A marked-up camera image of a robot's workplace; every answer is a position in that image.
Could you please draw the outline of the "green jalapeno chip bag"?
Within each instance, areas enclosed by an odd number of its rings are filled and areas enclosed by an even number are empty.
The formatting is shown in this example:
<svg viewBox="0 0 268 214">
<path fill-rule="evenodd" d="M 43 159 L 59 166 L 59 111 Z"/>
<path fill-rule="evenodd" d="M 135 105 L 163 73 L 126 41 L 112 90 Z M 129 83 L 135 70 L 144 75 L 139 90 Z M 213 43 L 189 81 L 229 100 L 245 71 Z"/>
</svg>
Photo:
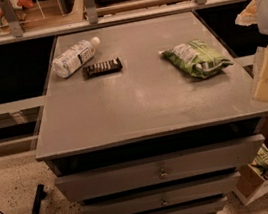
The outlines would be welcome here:
<svg viewBox="0 0 268 214">
<path fill-rule="evenodd" d="M 231 60 L 199 39 L 183 42 L 159 54 L 194 78 L 210 78 L 233 65 Z"/>
</svg>

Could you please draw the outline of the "green chip bag in box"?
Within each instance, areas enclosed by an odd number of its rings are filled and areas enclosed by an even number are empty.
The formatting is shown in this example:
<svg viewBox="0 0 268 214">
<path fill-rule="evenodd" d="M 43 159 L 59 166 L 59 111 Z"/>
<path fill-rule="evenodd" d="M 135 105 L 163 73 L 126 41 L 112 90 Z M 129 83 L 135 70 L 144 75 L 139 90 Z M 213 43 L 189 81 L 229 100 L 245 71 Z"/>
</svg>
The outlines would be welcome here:
<svg viewBox="0 0 268 214">
<path fill-rule="evenodd" d="M 268 148 L 266 145 L 261 146 L 250 165 L 261 177 L 268 179 Z"/>
</svg>

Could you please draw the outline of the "dark chocolate rxbar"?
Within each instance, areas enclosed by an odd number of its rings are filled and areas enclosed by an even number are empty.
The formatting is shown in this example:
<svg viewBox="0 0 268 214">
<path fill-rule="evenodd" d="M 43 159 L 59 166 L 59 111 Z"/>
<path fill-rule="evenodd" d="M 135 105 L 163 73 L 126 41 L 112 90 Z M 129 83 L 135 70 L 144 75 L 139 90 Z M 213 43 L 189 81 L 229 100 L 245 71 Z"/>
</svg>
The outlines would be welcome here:
<svg viewBox="0 0 268 214">
<path fill-rule="evenodd" d="M 103 76 L 109 73 L 115 73 L 121 71 L 123 68 L 121 61 L 118 58 L 114 60 L 102 61 L 100 63 L 95 63 L 84 67 L 83 75 L 87 78 L 94 78 L 97 76 Z"/>
</svg>

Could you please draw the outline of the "top grey drawer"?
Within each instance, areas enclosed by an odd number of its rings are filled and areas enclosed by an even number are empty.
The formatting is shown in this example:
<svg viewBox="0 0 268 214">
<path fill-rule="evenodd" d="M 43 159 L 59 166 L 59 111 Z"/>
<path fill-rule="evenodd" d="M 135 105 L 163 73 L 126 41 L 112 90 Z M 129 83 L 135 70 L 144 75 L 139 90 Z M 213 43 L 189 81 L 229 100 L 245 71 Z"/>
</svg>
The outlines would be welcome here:
<svg viewBox="0 0 268 214">
<path fill-rule="evenodd" d="M 185 151 L 92 169 L 57 178 L 55 186 L 74 202 L 249 164 L 265 141 L 242 137 Z"/>
</svg>

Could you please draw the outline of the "middle grey drawer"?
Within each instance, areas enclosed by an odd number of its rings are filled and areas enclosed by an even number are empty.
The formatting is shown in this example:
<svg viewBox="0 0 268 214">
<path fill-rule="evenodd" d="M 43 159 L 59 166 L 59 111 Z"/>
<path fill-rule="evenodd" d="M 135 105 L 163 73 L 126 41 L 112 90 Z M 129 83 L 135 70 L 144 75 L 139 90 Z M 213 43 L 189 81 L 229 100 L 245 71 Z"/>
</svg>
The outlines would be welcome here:
<svg viewBox="0 0 268 214">
<path fill-rule="evenodd" d="M 82 206 L 81 212 L 83 214 L 134 214 L 164 208 L 227 193 L 236 186 L 239 176 L 238 172 L 233 172 L 232 174 L 158 188 L 139 193 L 134 197 L 125 196 L 112 201 Z"/>
</svg>

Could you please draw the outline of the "grey drawer cabinet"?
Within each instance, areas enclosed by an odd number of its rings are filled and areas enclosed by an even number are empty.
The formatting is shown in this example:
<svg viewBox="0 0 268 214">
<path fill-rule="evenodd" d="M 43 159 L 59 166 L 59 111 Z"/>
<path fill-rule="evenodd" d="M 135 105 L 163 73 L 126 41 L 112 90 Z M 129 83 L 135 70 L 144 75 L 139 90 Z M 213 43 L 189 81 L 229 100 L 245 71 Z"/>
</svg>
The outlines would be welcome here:
<svg viewBox="0 0 268 214">
<path fill-rule="evenodd" d="M 123 68 L 90 80 L 80 73 L 49 79 L 36 156 L 56 178 L 129 161 L 261 134 L 268 103 L 251 94 L 239 64 L 209 79 L 183 74 L 159 52 L 190 40 L 216 46 L 216 38 L 190 13 L 99 28 L 97 61 L 118 58 Z M 81 200 L 82 206 L 239 172 L 240 168 Z M 202 200 L 134 214 L 146 214 Z"/>
</svg>

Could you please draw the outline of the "clear plastic water bottle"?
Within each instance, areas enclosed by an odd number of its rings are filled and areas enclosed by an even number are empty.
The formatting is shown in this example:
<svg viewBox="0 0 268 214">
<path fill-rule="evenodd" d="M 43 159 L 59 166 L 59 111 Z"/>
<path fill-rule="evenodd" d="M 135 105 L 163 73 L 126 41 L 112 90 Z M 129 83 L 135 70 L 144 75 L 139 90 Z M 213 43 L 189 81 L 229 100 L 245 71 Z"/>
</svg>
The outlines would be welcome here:
<svg viewBox="0 0 268 214">
<path fill-rule="evenodd" d="M 100 45 L 100 39 L 93 37 L 91 40 L 81 40 L 61 55 L 54 58 L 52 67 L 57 76 L 68 78 L 81 68 L 89 59 L 93 58 L 96 48 Z"/>
</svg>

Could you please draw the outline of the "metal shelf rail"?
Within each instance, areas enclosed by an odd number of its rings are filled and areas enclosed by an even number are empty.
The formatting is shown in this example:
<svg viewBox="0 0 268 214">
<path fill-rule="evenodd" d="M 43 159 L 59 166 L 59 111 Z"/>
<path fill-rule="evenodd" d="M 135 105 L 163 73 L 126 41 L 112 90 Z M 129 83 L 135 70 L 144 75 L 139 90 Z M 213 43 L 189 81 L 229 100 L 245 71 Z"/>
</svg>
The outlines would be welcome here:
<svg viewBox="0 0 268 214">
<path fill-rule="evenodd" d="M 238 3 L 244 0 L 186 0 L 180 3 L 167 4 L 155 7 L 148 7 L 136 10 L 135 12 L 117 12 L 111 15 L 104 15 L 99 17 L 95 8 L 87 9 L 87 15 L 84 20 L 73 23 L 62 23 L 60 25 L 48 25 L 41 29 L 27 30 L 22 29 L 20 24 L 16 24 L 10 34 L 0 36 L 0 45 L 30 40 L 49 35 L 61 35 L 80 31 L 87 31 L 97 29 L 99 27 L 118 25 L 122 23 L 129 23 L 131 21 L 150 19 L 156 17 L 166 16 L 168 14 L 185 13 L 187 11 L 194 11 L 197 9 L 206 9 L 207 7 L 219 6 L 231 3 Z"/>
</svg>

